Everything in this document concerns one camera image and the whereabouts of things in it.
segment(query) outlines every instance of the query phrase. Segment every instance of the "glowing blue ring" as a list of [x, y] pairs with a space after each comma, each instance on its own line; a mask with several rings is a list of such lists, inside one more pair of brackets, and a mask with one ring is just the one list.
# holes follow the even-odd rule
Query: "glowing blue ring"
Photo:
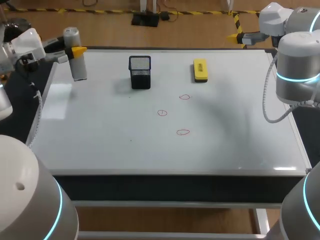
[[312, 30], [314, 29], [315, 23], [318, 19], [318, 17], [320, 16], [320, 11], [318, 12], [318, 14], [314, 17], [312, 23], [311, 23], [311, 27], [310, 27], [310, 33], [312, 33]]
[[312, 81], [312, 80], [315, 80], [317, 79], [319, 76], [320, 76], [320, 73], [317, 75], [317, 76], [314, 76], [314, 77], [311, 77], [311, 78], [306, 78], [306, 79], [292, 79], [292, 78], [286, 78], [284, 76], [281, 76], [278, 72], [276, 73], [276, 75], [283, 79], [283, 80], [286, 80], [286, 81], [289, 81], [289, 82], [308, 82], [308, 81]]
[[312, 214], [309, 204], [307, 202], [307, 194], [306, 194], [306, 183], [307, 183], [307, 178], [308, 178], [309, 174], [305, 177], [304, 179], [304, 184], [303, 184], [303, 200], [304, 200], [304, 204], [305, 204], [305, 208], [312, 220], [312, 222], [314, 223], [314, 225], [318, 228], [318, 230], [320, 231], [320, 225], [317, 222], [317, 220], [315, 219], [314, 215]]
[[58, 221], [59, 221], [59, 218], [60, 218], [60, 215], [61, 215], [61, 211], [62, 211], [62, 192], [61, 192], [61, 187], [59, 185], [59, 183], [57, 182], [57, 180], [55, 180], [56, 184], [58, 185], [58, 188], [59, 188], [59, 192], [60, 192], [60, 207], [59, 207], [59, 211], [58, 211], [58, 215], [56, 216], [56, 219], [54, 221], [54, 224], [52, 225], [50, 231], [48, 232], [48, 234], [45, 236], [45, 238], [43, 240], [48, 240], [49, 237], [51, 236], [51, 234], [54, 232], [57, 224], [58, 224]]

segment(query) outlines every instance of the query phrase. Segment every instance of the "wooden floor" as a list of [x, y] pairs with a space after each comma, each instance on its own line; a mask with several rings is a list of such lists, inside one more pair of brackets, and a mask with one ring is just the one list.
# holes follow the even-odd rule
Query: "wooden floor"
[[[158, 0], [162, 11], [167, 10]], [[222, 0], [166, 0], [179, 11], [224, 10]], [[83, 9], [81, 0], [12, 0], [17, 8]], [[270, 0], [234, 0], [234, 10], [261, 10]], [[320, 7], [319, 0], [278, 0], [287, 8]], [[139, 10], [139, 0], [99, 0], [96, 10]], [[226, 37], [237, 33], [232, 16], [179, 15], [175, 22], [160, 21], [157, 28], [131, 25], [131, 14], [92, 14], [76, 12], [7, 12], [7, 17], [28, 19], [42, 39], [61, 36], [69, 26], [80, 30], [84, 46], [164, 47], [164, 48], [240, 48]], [[255, 14], [240, 14], [244, 32], [259, 30]], [[255, 48], [271, 48], [271, 40]], [[82, 231], [255, 233], [249, 209], [194, 208], [86, 208], [79, 207]], [[278, 219], [279, 210], [268, 210], [270, 224]]]

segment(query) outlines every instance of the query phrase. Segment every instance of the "white cable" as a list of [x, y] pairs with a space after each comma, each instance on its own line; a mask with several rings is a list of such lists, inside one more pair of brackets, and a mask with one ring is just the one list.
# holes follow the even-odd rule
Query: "white cable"
[[266, 73], [266, 77], [265, 77], [265, 81], [264, 81], [264, 87], [263, 87], [263, 98], [262, 98], [262, 111], [263, 111], [263, 116], [265, 118], [265, 120], [268, 123], [271, 124], [275, 124], [278, 123], [280, 121], [282, 121], [286, 116], [288, 116], [293, 110], [295, 110], [297, 107], [303, 107], [303, 106], [310, 106], [310, 107], [316, 107], [316, 108], [320, 108], [320, 103], [319, 102], [314, 102], [313, 99], [309, 100], [309, 101], [301, 101], [296, 103], [295, 105], [291, 106], [281, 117], [279, 117], [278, 119], [269, 119], [267, 116], [267, 111], [266, 111], [266, 96], [267, 96], [267, 87], [268, 87], [268, 83], [269, 83], [269, 76], [271, 73], [271, 70], [275, 64], [275, 62], [278, 59], [278, 53], [274, 56], [272, 62], [270, 63], [270, 67], [268, 69], [268, 72]]
[[37, 118], [37, 123], [36, 123], [35, 131], [34, 131], [34, 135], [32, 137], [30, 144], [28, 145], [28, 147], [30, 149], [32, 149], [32, 146], [33, 146], [33, 144], [37, 138], [37, 135], [38, 135], [39, 125], [40, 125], [40, 120], [41, 120], [41, 115], [42, 115], [42, 108], [43, 108], [43, 101], [42, 101], [41, 93], [39, 90], [36, 91], [36, 95], [34, 97], [35, 98], [37, 97], [38, 101], [39, 101], [39, 106], [38, 106], [39, 114], [38, 114], [38, 118]]

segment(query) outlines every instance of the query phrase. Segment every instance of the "cable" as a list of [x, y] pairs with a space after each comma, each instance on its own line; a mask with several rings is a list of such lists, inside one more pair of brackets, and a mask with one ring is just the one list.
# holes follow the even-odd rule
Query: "cable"
[[177, 21], [178, 18], [179, 18], [179, 11], [178, 11], [178, 9], [176, 9], [175, 7], [167, 6], [167, 5], [164, 3], [164, 0], [161, 0], [161, 3], [162, 3], [167, 9], [174, 9], [174, 10], [176, 11], [176, 18], [175, 18], [175, 20], [173, 20], [173, 21], [169, 21], [169, 20], [168, 20], [168, 22], [169, 22], [169, 23], [174, 23], [175, 21]]
[[159, 11], [157, 12], [157, 14], [159, 14], [159, 13], [161, 13], [161, 7], [160, 7], [160, 4], [158, 3], [158, 0], [156, 0], [156, 5], [159, 7]]
[[92, 7], [92, 6], [95, 6], [95, 5], [97, 5], [97, 4], [98, 4], [98, 0], [95, 0], [95, 2], [92, 3], [92, 4], [85, 4], [85, 0], [82, 0], [82, 5], [83, 5], [84, 7]]
[[[30, 86], [34, 87], [34, 88], [36, 87], [33, 82], [31, 82]], [[31, 140], [30, 144], [28, 145], [28, 147], [30, 149], [32, 149], [33, 144], [38, 136], [39, 125], [40, 125], [40, 120], [41, 120], [41, 116], [42, 116], [42, 109], [43, 109], [43, 100], [42, 100], [41, 93], [39, 90], [36, 91], [36, 95], [34, 96], [34, 98], [36, 98], [36, 97], [38, 98], [38, 101], [39, 101], [39, 106], [38, 106], [39, 114], [38, 114], [37, 123], [36, 123], [36, 127], [35, 127], [35, 131], [34, 131], [32, 140]]]
[[278, 123], [280, 121], [282, 121], [286, 116], [288, 116], [293, 110], [295, 110], [298, 107], [303, 107], [303, 106], [310, 106], [310, 107], [316, 107], [316, 108], [320, 108], [320, 103], [319, 102], [314, 102], [313, 100], [308, 100], [308, 101], [301, 101], [296, 103], [295, 105], [292, 105], [281, 117], [279, 117], [278, 119], [269, 119], [267, 116], [267, 111], [266, 111], [266, 96], [267, 96], [267, 87], [268, 87], [268, 83], [269, 83], [269, 76], [270, 76], [270, 72], [275, 64], [275, 62], [278, 59], [278, 53], [274, 56], [272, 62], [270, 63], [268, 72], [266, 73], [266, 77], [265, 77], [265, 81], [264, 81], [264, 87], [263, 87], [263, 98], [262, 98], [262, 111], [263, 111], [263, 116], [265, 118], [265, 120], [268, 123], [271, 124], [275, 124]]
[[20, 62], [21, 58], [19, 58], [15, 64], [14, 64], [14, 68], [15, 68], [15, 71], [24, 79], [26, 80], [26, 82], [29, 84], [29, 86], [34, 90], [35, 92], [35, 96], [33, 98], [38, 98], [38, 102], [39, 102], [39, 105], [38, 105], [38, 118], [37, 118], [37, 123], [36, 123], [36, 127], [35, 127], [35, 131], [34, 131], [34, 135], [31, 139], [31, 142], [30, 144], [28, 145], [28, 147], [31, 149], [36, 138], [37, 138], [37, 135], [38, 135], [38, 131], [39, 131], [39, 125], [40, 125], [40, 120], [41, 120], [41, 116], [42, 116], [42, 109], [43, 109], [43, 99], [42, 99], [42, 96], [41, 96], [41, 92], [39, 91], [39, 89], [35, 86], [35, 84], [29, 80], [29, 72], [27, 71], [26, 72], [26, 75], [24, 75], [20, 69], [19, 69], [19, 62]]
[[17, 11], [17, 8], [13, 6], [10, 2], [7, 1], [5, 4], [9, 7], [11, 11]]

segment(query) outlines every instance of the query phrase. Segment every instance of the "metal frame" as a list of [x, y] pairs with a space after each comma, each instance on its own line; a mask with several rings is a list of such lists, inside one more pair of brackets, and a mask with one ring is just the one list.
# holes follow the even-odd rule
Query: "metal frame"
[[226, 4], [228, 5], [228, 11], [231, 12], [234, 8], [234, 2], [235, 0], [226, 0]]
[[[140, 0], [140, 11], [145, 12], [147, 10], [147, 0]], [[152, 11], [157, 13], [157, 0], [152, 0]]]
[[137, 240], [254, 240], [264, 239], [261, 234], [216, 234], [181, 232], [119, 232], [80, 231], [78, 239], [137, 239]]
[[185, 232], [117, 232], [80, 231], [78, 239], [139, 239], [139, 240], [258, 240], [269, 232], [267, 211], [280, 208], [280, 204], [215, 203], [215, 202], [163, 202], [163, 201], [73, 201], [76, 207], [143, 207], [143, 208], [245, 208], [253, 209], [258, 234], [185, 233]]
[[[113, 208], [198, 208], [198, 209], [280, 209], [279, 203], [228, 203], [228, 202], [180, 202], [180, 201], [72, 201], [76, 207]], [[259, 221], [264, 221], [259, 214]]]
[[266, 209], [256, 208], [253, 210], [256, 232], [266, 235], [270, 231]]

